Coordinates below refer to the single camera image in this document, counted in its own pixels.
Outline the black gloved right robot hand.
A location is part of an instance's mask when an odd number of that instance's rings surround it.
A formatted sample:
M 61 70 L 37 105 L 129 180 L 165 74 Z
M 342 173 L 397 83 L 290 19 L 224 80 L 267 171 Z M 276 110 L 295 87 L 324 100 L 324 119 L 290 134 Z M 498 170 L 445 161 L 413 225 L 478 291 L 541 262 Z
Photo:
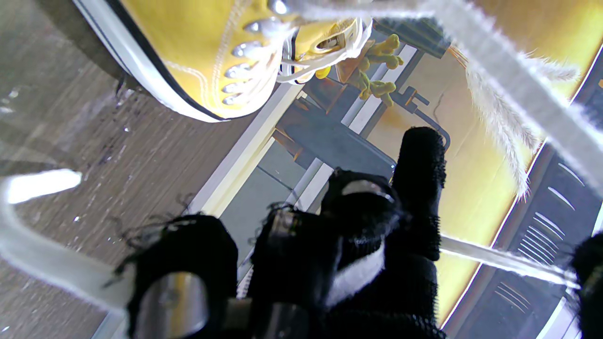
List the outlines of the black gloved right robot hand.
M 181 215 L 140 248 L 129 339 L 445 339 L 435 262 L 442 136 L 405 131 L 392 180 L 334 170 L 319 214 L 274 204 L 236 300 L 238 249 L 223 223 Z

